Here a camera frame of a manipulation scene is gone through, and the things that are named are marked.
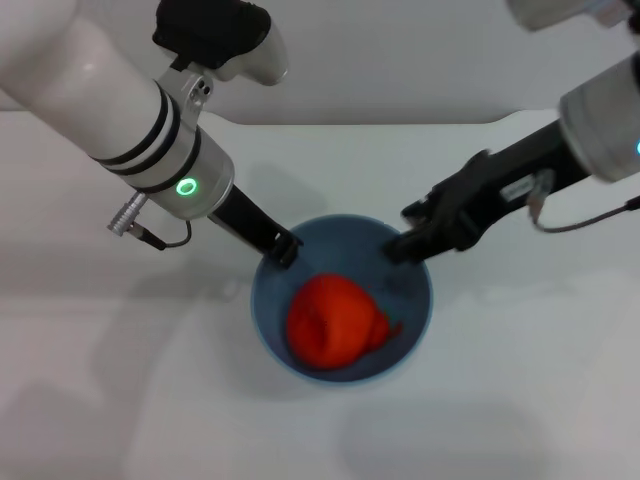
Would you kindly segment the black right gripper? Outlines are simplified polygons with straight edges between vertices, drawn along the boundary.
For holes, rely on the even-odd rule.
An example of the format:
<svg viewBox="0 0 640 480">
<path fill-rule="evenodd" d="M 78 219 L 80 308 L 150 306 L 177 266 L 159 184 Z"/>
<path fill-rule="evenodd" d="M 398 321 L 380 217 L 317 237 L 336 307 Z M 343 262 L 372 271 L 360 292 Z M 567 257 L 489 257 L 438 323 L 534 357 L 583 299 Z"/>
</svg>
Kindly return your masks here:
<svg viewBox="0 0 640 480">
<path fill-rule="evenodd" d="M 553 193 L 588 177 L 557 121 L 497 153 L 475 155 L 430 194 L 405 207 L 404 221 L 419 227 L 387 241 L 384 255 L 393 263 L 419 263 L 471 248 L 489 227 L 525 206 L 528 194 L 515 193 L 515 185 L 541 172 L 553 174 Z"/>
</svg>

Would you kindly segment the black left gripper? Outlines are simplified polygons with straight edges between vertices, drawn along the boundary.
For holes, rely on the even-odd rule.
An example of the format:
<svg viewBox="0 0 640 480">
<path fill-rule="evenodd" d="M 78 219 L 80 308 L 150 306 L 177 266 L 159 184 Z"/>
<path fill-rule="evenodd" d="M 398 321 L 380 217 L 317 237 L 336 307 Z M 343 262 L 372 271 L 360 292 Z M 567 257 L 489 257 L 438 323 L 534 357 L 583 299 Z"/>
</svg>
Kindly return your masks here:
<svg viewBox="0 0 640 480">
<path fill-rule="evenodd" d="M 280 268 L 290 268 L 304 242 L 279 225 L 237 186 L 208 215 Z"/>
</svg>

